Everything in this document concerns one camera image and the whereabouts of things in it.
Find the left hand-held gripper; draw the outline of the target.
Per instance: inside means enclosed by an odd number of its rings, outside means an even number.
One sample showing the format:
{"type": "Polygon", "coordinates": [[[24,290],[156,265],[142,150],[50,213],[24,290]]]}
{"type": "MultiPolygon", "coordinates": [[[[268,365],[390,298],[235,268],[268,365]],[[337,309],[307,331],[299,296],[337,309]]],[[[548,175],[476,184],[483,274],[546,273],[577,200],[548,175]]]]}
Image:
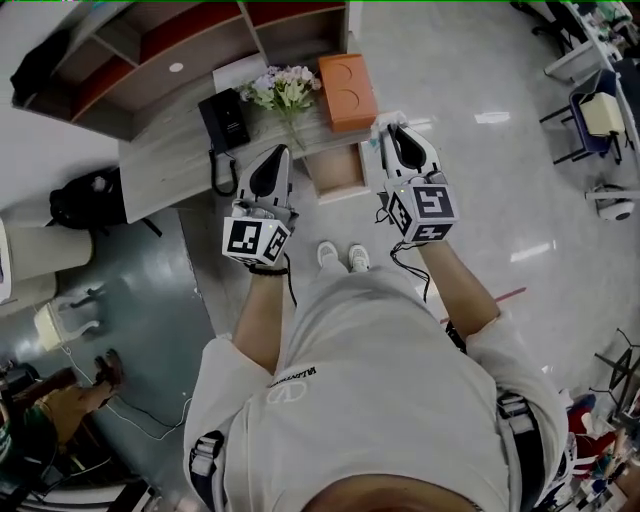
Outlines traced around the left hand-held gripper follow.
{"type": "Polygon", "coordinates": [[[222,254],[245,265],[275,265],[295,229],[298,213],[282,207],[291,155],[275,145],[242,171],[230,216],[224,218],[222,254]]]}

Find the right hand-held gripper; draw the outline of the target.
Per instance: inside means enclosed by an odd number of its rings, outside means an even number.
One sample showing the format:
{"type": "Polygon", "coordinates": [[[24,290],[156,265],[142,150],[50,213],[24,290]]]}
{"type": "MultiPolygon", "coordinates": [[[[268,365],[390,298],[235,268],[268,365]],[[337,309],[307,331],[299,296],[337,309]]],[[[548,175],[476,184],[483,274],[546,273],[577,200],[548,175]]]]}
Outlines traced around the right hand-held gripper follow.
{"type": "Polygon", "coordinates": [[[405,243],[443,241],[459,211],[435,147],[412,128],[388,125],[381,149],[388,179],[378,196],[387,220],[405,243]]]}

